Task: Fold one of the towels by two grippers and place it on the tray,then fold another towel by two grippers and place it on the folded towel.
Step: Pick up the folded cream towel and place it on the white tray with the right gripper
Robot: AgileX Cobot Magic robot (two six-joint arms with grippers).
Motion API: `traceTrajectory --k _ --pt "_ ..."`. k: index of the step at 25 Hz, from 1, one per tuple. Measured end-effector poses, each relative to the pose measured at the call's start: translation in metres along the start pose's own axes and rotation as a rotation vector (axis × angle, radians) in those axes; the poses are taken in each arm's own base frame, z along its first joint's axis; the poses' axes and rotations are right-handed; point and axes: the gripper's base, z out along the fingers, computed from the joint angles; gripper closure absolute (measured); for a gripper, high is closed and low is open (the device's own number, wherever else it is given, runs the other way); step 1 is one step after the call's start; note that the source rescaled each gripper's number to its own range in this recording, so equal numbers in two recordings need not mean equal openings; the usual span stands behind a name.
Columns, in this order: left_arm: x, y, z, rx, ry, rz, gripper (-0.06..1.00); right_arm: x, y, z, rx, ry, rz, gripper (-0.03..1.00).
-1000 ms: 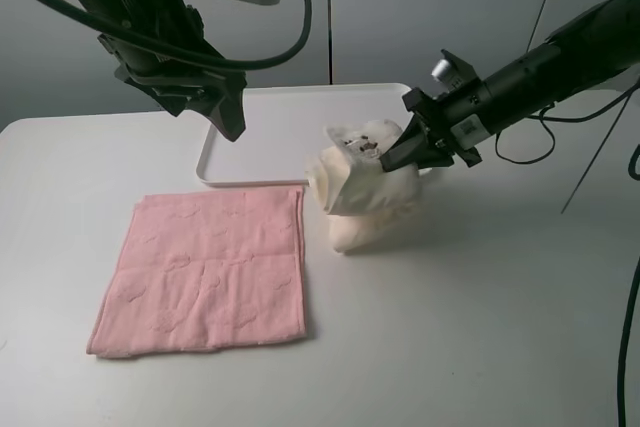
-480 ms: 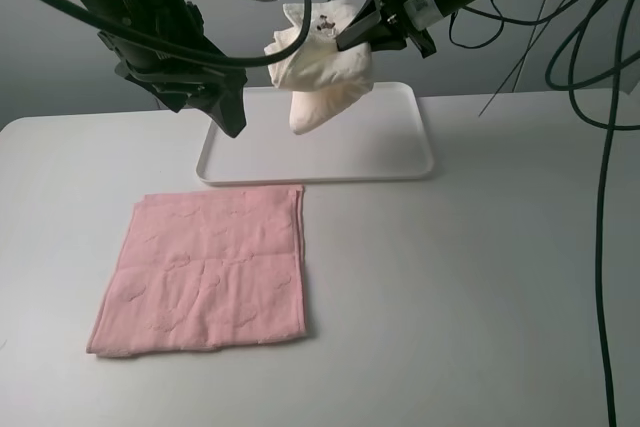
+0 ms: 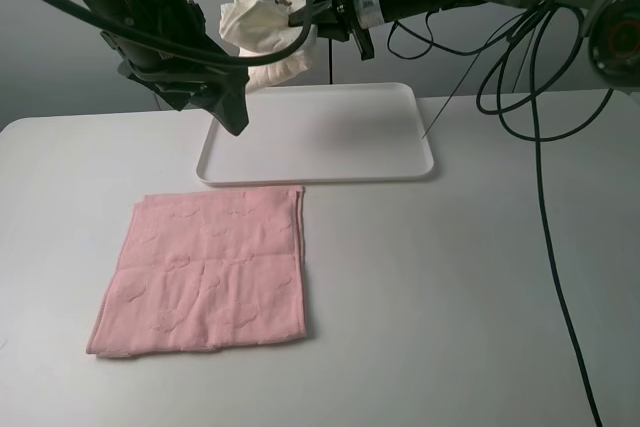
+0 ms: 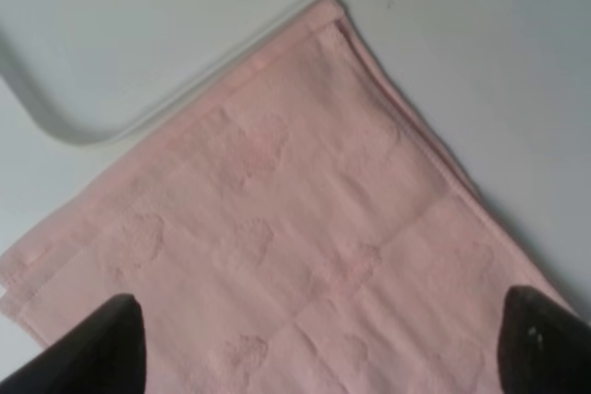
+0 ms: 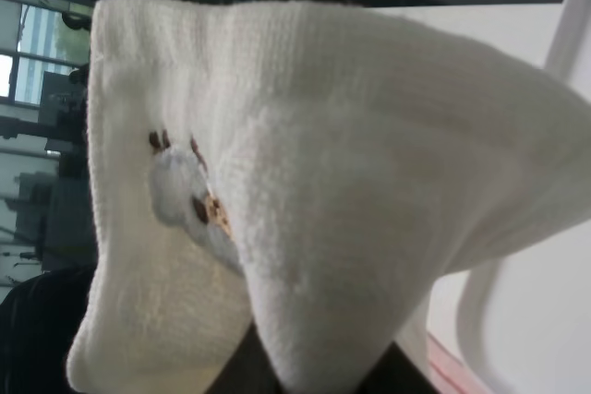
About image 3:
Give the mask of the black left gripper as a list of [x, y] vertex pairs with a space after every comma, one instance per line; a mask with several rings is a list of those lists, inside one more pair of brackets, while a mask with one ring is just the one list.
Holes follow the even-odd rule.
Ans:
[[119, 72], [181, 110], [188, 104], [209, 112], [231, 135], [249, 124], [245, 84], [247, 69], [228, 65], [229, 55], [206, 34], [200, 7], [189, 0], [101, 0], [99, 15], [169, 43], [220, 58], [206, 65], [149, 49], [104, 31], [102, 36], [122, 57]]

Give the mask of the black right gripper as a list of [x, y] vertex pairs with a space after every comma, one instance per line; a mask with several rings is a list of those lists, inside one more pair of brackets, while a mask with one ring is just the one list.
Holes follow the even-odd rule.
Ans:
[[371, 35], [359, 23], [354, 0], [313, 0], [289, 15], [288, 26], [302, 27], [308, 16], [311, 23], [319, 27], [321, 37], [338, 42], [352, 39], [362, 60], [374, 58]]

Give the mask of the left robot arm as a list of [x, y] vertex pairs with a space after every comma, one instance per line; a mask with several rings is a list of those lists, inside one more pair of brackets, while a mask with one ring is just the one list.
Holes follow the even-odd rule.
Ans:
[[[191, 0], [82, 0], [101, 23], [124, 27], [223, 60], [228, 54], [206, 32], [200, 6]], [[101, 37], [121, 57], [119, 73], [154, 92], [171, 108], [192, 105], [210, 113], [230, 134], [249, 124], [245, 101], [248, 71], [226, 64], [208, 66], [139, 45], [101, 26]]]

